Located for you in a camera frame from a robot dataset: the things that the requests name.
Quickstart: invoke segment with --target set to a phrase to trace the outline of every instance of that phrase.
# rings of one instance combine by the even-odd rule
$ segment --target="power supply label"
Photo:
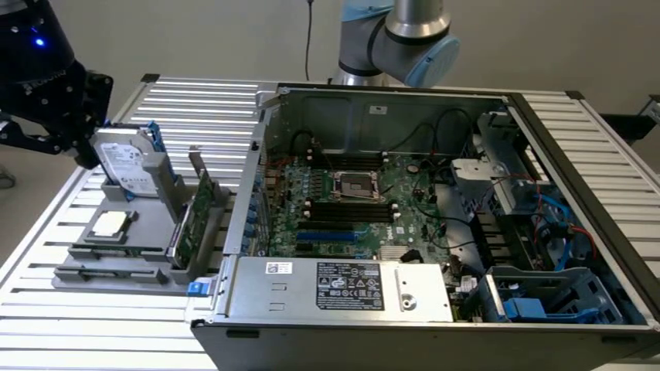
[[[384,311],[380,265],[316,263],[316,306],[326,311]]]

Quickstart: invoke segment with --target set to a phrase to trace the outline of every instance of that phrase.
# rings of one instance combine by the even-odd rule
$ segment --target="blue pcie slot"
[[[330,232],[298,232],[296,235],[296,240],[304,241],[341,241],[353,242],[356,241],[356,235],[350,233],[330,233]]]

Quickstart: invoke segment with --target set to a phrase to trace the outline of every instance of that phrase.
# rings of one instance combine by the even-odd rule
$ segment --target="white wall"
[[[52,3],[80,61],[116,78],[112,111],[144,73],[304,78],[305,0]],[[637,110],[645,94],[660,94],[660,1],[446,0],[445,5],[462,49],[444,85],[580,90],[597,109],[618,112]],[[316,80],[334,71],[338,12],[338,0],[316,0]]]

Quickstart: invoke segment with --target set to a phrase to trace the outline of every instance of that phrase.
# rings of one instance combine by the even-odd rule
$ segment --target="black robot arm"
[[[0,56],[0,144],[66,151],[93,168],[89,139],[105,123],[113,81],[74,60],[48,0],[0,0]],[[12,117],[40,124],[48,135],[25,135]]]

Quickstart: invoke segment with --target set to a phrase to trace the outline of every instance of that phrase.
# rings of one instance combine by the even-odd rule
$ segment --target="floor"
[[[74,169],[73,159],[0,147],[0,165],[16,177],[12,189],[0,189],[0,264],[57,194]]]

